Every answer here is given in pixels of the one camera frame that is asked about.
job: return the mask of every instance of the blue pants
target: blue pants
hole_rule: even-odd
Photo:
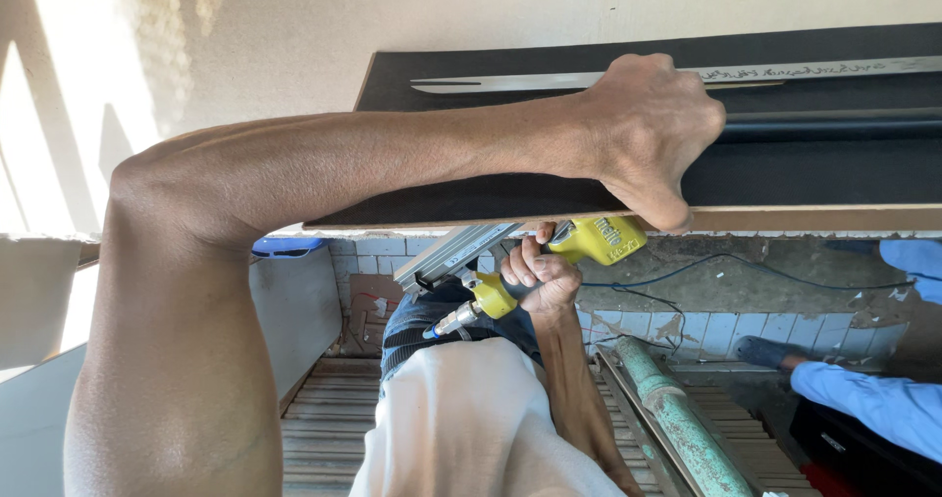
[[[434,292],[420,296],[414,304],[412,298],[406,295],[399,303],[398,308],[389,317],[389,322],[386,323],[386,329],[383,332],[383,339],[385,340],[387,337],[406,328],[420,327],[425,329],[430,324],[437,323],[445,315],[456,310],[461,304],[473,299],[474,293],[465,288],[458,278],[451,278],[435,288]],[[524,354],[527,354],[541,367],[543,366],[540,348],[536,344],[536,334],[533,332],[533,322],[530,320],[529,313],[519,307],[498,320],[494,320],[487,315],[481,315],[477,322],[472,323],[469,327],[490,329],[495,334],[516,344],[517,348],[520,348]],[[386,369],[386,360],[389,359],[395,349],[383,348],[383,362],[381,363],[383,370]],[[404,363],[405,360],[403,359],[398,366],[392,370],[387,370],[383,375],[383,381],[392,377]]]
[[[889,442],[942,463],[942,385],[807,361],[795,367],[791,387],[815,403],[860,419]]]

